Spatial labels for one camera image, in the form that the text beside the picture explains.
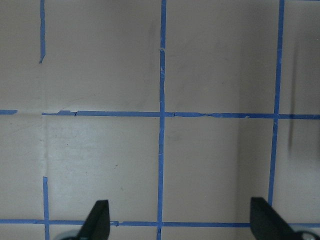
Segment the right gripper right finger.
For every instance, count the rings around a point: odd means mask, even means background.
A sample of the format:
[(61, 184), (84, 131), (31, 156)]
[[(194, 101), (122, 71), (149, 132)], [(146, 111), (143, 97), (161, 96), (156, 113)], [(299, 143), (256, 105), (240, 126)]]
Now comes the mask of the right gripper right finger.
[(250, 230), (256, 240), (301, 240), (263, 197), (250, 200)]

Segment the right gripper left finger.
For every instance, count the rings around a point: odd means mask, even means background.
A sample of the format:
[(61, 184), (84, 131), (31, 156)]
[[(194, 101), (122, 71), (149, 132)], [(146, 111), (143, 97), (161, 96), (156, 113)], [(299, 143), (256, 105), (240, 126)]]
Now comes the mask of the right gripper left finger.
[(75, 239), (107, 240), (110, 230), (109, 201), (97, 200)]

